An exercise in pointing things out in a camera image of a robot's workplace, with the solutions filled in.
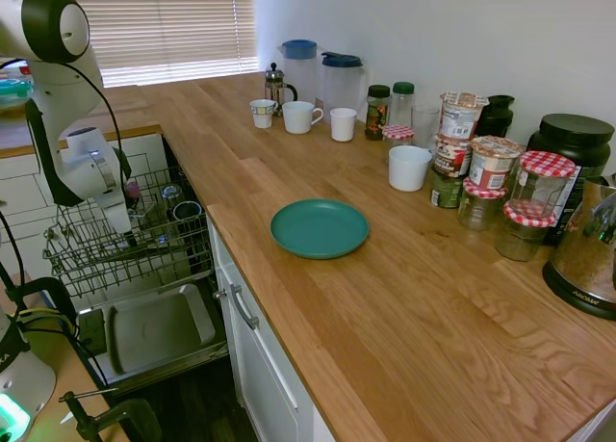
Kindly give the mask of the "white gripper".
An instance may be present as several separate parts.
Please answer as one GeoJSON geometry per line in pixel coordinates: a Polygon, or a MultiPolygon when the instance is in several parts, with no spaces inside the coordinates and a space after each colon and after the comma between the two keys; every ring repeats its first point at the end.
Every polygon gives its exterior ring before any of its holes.
{"type": "Polygon", "coordinates": [[[136,247],[137,241],[133,232],[130,231],[132,226],[123,191],[120,188],[114,188],[97,195],[94,200],[113,230],[123,234],[129,247],[136,247]]]}

